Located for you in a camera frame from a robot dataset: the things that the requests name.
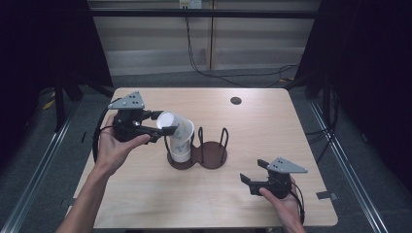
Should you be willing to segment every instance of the brown cup holder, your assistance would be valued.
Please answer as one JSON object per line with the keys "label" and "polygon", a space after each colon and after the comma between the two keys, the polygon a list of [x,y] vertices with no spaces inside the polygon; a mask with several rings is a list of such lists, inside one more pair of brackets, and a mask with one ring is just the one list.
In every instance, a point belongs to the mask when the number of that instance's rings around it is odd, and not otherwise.
{"label": "brown cup holder", "polygon": [[[222,145],[223,134],[226,135],[224,146]],[[164,137],[164,144],[167,149],[167,160],[169,164],[179,170],[185,170],[192,167],[195,163],[199,163],[201,166],[208,169],[217,169],[224,165],[227,159],[227,142],[229,140],[229,133],[227,129],[222,130],[221,141],[218,142],[206,142],[203,143],[203,128],[199,127],[198,137],[200,140],[200,146],[197,148],[193,145],[194,133],[191,135],[190,143],[190,159],[186,162],[180,163],[173,160],[170,153],[167,139]]]}

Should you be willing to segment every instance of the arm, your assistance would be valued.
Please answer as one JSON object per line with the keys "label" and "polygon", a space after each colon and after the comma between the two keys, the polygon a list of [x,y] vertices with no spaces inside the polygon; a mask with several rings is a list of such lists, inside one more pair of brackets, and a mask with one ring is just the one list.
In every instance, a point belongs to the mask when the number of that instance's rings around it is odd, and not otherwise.
{"label": "arm", "polygon": [[[106,126],[112,125],[113,118],[114,116],[109,116]],[[91,232],[109,178],[116,173],[133,149],[150,140],[149,135],[142,135],[129,142],[120,143],[113,134],[112,127],[102,130],[96,164],[75,204],[56,232]]]}
{"label": "arm", "polygon": [[[302,233],[306,232],[303,225],[300,223],[299,210],[297,202],[290,194],[284,199],[278,199],[269,190],[262,187],[259,190],[260,194],[266,198],[275,209],[276,215],[283,225],[284,232],[287,233]],[[296,187],[292,188],[292,192],[296,193]]]}

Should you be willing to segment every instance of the electrical outlet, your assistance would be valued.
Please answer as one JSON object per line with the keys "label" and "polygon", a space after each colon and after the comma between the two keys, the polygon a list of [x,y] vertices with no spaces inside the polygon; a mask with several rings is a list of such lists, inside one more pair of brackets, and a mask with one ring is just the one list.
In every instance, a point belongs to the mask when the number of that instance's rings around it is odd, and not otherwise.
{"label": "electrical outlet", "polygon": [[191,9],[202,9],[202,0],[190,0]]}
{"label": "electrical outlet", "polygon": [[179,0],[179,9],[189,9],[190,0]]}

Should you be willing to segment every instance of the paper cup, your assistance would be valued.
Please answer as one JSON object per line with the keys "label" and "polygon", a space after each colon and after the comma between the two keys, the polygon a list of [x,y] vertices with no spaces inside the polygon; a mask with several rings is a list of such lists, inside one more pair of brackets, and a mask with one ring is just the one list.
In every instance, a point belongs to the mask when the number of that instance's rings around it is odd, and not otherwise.
{"label": "paper cup", "polygon": [[169,136],[171,140],[175,141],[176,144],[185,143],[189,141],[191,135],[194,131],[193,123],[171,111],[164,111],[158,116],[156,121],[157,128],[169,126],[178,126],[174,135]]}
{"label": "paper cup", "polygon": [[186,162],[190,159],[190,139],[183,143],[170,139],[170,155],[176,162]]}

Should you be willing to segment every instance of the light wood tabletop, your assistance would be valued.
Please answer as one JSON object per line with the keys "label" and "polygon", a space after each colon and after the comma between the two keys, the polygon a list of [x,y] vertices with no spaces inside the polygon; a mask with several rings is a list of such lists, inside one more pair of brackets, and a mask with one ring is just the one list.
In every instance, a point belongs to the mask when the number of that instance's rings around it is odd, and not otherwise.
{"label": "light wood tabletop", "polygon": [[[229,134],[226,163],[219,169],[195,164],[187,170],[170,166],[162,139],[133,150],[110,178],[95,221],[95,228],[177,229],[252,228],[279,226],[275,212],[263,197],[251,195],[241,183],[242,173],[252,181],[267,181],[257,160],[281,156],[308,170],[292,174],[305,204],[307,226],[332,226],[337,216],[329,199],[292,100],[284,89],[246,88],[120,88],[114,99],[140,91],[145,110],[172,111],[203,127],[204,142],[219,142],[222,129]],[[242,100],[240,105],[230,102]],[[143,125],[155,127],[147,119]],[[92,154],[75,197],[94,162]]]}

